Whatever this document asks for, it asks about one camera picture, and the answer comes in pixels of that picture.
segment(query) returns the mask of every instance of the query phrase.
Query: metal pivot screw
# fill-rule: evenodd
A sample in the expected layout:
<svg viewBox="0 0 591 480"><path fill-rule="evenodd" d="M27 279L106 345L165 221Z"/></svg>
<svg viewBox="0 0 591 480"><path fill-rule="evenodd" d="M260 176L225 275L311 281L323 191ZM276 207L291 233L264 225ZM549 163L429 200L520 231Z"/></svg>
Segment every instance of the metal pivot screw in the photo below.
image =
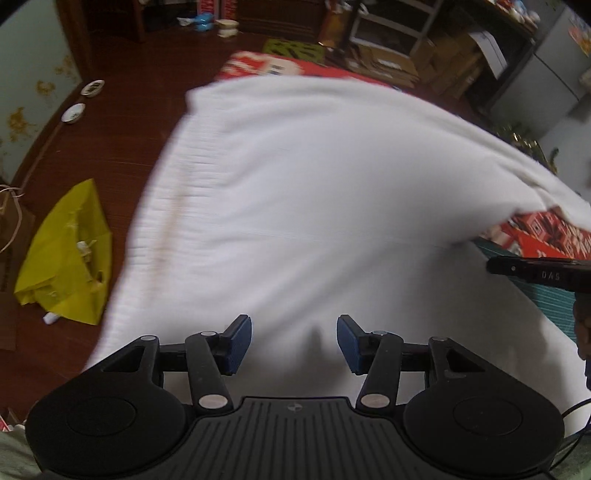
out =
<svg viewBox="0 0 591 480"><path fill-rule="evenodd" d="M228 399L223 395L209 394L204 395L199 399L199 405L208 410L217 410L225 407L228 404Z"/></svg>
<svg viewBox="0 0 591 480"><path fill-rule="evenodd" d="M390 405L390 399L381 393L368 393L361 397L361 404L367 408L384 408Z"/></svg>

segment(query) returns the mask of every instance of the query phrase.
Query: gold decoration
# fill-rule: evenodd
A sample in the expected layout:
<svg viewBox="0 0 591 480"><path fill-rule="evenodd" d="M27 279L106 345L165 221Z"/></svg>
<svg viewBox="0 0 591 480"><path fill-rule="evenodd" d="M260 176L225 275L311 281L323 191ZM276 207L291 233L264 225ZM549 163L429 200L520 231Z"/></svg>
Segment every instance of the gold decoration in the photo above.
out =
<svg viewBox="0 0 591 480"><path fill-rule="evenodd" d="M55 67L54 71L57 75L65 75L70 80L78 81L78 75L74 70L74 60L70 55L66 55L61 62L59 67Z"/></svg>
<svg viewBox="0 0 591 480"><path fill-rule="evenodd" d="M56 89L56 84L53 82L44 82L42 80L39 80L37 82L37 86L35 87L35 90L37 91L37 93L41 96L44 97L49 97L54 90Z"/></svg>
<svg viewBox="0 0 591 480"><path fill-rule="evenodd" d="M496 127L492 133L509 145L513 145L517 150L533 158L554 175L558 175L558 168L556 167L558 148L553 149L550 156L546 157L540 144L530 137L528 128L524 128L521 124L517 123L515 125Z"/></svg>
<svg viewBox="0 0 591 480"><path fill-rule="evenodd" d="M8 116L7 124L8 130L10 131L10 141L16 142L20 136L30 138L31 133L29 129L35 127L35 124L30 124L25 120L25 116L22 114L24 107L20 106L14 113Z"/></svg>

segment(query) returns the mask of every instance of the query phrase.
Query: metal rack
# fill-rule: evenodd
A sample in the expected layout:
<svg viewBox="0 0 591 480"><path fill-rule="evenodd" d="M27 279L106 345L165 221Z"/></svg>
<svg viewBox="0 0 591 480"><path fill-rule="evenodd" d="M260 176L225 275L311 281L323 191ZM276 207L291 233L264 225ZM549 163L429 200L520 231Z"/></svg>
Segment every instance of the metal rack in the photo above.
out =
<svg viewBox="0 0 591 480"><path fill-rule="evenodd" d="M350 40L410 56L427 35L443 0L374 0L356 16Z"/></svg>

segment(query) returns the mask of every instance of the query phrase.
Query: yellow plastic bag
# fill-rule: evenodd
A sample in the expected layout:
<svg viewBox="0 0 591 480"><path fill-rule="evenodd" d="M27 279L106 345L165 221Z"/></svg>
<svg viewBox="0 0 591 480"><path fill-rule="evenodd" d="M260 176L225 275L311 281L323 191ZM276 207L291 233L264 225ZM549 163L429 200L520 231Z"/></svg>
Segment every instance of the yellow plastic bag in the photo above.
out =
<svg viewBox="0 0 591 480"><path fill-rule="evenodd" d="M36 301L48 312L96 325L107 299L111 256L111 232L95 182L85 180L43 220L14 294L21 305Z"/></svg>

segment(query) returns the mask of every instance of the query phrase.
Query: white bowl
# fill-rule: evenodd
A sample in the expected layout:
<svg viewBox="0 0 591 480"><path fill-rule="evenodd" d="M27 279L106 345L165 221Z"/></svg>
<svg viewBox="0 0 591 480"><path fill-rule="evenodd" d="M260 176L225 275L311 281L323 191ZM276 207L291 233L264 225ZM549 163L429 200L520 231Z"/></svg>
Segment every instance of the white bowl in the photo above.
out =
<svg viewBox="0 0 591 480"><path fill-rule="evenodd" d="M100 93L104 86L104 80L95 80L94 82L90 82L88 85L86 85L80 94L88 98L93 98Z"/></svg>
<svg viewBox="0 0 591 480"><path fill-rule="evenodd" d="M75 105L72 105L61 116L61 121L65 124L75 124L82 117L85 108L86 105L84 103L76 103Z"/></svg>
<svg viewBox="0 0 591 480"><path fill-rule="evenodd" d="M217 32L217 36L222 38L229 38L233 37L234 35L238 35L238 30L236 28L230 28L229 30L221 29L219 32Z"/></svg>
<svg viewBox="0 0 591 480"><path fill-rule="evenodd" d="M216 23L220 27L220 30L234 30L238 28L238 22L236 20L224 18L222 20L216 20Z"/></svg>

